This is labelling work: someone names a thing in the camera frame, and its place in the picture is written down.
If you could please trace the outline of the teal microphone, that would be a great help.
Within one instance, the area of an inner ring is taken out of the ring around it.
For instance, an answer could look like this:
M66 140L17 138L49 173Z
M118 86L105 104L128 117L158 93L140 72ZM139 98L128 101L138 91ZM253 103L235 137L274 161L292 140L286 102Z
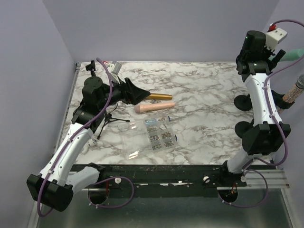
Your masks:
M280 62L285 61L295 61L301 58L304 54L304 49L292 49L284 54L284 56L280 59Z

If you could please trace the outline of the pink microphone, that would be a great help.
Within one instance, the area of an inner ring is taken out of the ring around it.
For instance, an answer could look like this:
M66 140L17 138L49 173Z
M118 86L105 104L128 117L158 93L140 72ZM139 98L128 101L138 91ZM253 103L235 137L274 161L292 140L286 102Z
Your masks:
M148 111L172 108L174 106L175 106L174 102L155 103L155 104L137 104L134 107L134 110L136 113L143 113L143 112L148 112Z

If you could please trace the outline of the gold microphone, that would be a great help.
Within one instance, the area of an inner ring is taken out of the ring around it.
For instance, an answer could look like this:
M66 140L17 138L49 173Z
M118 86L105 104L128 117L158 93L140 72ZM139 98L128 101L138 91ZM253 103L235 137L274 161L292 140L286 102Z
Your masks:
M151 93L146 97L149 100L172 100L172 95Z

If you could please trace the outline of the black tripod mic stand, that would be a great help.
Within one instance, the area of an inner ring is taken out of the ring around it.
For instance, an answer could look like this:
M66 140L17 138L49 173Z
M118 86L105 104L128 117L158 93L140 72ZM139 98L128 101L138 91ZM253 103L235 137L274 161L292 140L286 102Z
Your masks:
M100 130L100 132L99 132L99 134L98 134L98 136L97 136L97 139L98 139L98 140L100 139L101 134L102 134L104 128L105 128L108 124L113 123L113 122L117 122L117 121L122 121L122 122L126 122L126 123L129 123L129 122L130 122L129 119L114 118L114 117L112 117L112 114L111 114L111 113L106 114L106 115L105 115L105 118L104 118L104 124L103 124L103 126L102 126L102 128L101 128L101 130Z

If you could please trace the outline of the glitter microphone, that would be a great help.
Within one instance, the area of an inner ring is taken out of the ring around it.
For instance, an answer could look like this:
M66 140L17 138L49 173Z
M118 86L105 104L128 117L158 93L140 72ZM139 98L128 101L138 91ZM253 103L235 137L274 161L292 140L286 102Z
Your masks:
M282 97L284 101L285 108L280 107L277 111L278 113L283 112L286 109L289 109L294 103L295 100L304 92L304 75L300 75L293 85L293 87Z

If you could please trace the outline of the black round-base mic stand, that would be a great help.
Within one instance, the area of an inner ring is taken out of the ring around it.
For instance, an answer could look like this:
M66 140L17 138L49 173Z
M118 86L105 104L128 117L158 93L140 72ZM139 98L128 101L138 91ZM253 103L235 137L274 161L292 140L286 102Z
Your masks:
M90 72L91 78L96 77L96 66L95 66L95 61L91 60L90 64L85 66L86 71Z

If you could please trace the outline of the black stand holding teal mic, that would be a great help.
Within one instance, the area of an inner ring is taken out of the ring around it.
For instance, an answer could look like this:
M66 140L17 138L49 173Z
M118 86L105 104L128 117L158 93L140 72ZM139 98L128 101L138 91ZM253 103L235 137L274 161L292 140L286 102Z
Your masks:
M238 95L234 99L234 105L241 111L250 111L252 109L250 95Z

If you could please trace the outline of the black stand holding glitter mic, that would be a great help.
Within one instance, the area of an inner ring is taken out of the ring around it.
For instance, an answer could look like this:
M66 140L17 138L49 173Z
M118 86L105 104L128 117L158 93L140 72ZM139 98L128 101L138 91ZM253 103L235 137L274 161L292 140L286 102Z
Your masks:
M280 107L285 108L284 101L282 101L282 97L284 94L279 94L272 90L272 95L274 99L274 103L276 105L276 109L278 110ZM242 138L243 134L253 127L254 119L251 122L241 121L235 125L235 133L239 138Z

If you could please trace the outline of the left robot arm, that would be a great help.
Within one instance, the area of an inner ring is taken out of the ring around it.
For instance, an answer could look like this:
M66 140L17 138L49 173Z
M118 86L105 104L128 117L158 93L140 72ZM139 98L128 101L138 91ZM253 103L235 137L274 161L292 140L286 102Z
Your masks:
M91 184L99 188L105 183L105 175L98 165L89 164L74 177L69 177L69 172L104 119L107 107L119 101L137 105L150 92L138 88L129 78L107 85L101 78L91 76L84 82L82 95L62 144L39 174L29 175L26 181L34 201L60 212L68 207L76 192Z

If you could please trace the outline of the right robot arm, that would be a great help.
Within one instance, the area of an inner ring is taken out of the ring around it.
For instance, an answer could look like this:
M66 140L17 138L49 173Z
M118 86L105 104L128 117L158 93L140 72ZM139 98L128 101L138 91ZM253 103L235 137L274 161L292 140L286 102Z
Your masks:
M235 174L240 174L254 160L276 152L291 131L276 110L269 82L272 70L285 55L283 50L277 54L274 50L286 36L287 32L281 28L267 33L250 30L236 58L237 72L249 92L254 120L243 131L241 150L227 161L227 170L218 175L224 186L234 183Z

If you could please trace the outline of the clear plastic screw box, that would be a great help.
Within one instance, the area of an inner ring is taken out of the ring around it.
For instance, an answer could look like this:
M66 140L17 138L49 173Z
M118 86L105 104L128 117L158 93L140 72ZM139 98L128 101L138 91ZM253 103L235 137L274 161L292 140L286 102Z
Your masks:
M167 115L152 115L118 127L125 158L141 158L151 152L176 147L177 136Z

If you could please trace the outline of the white plastic faucet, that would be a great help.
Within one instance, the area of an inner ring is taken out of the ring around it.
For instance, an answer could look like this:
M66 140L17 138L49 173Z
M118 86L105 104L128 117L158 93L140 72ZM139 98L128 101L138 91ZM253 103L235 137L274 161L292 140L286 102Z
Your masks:
M88 147L94 147L97 145L97 140L95 138L88 140Z

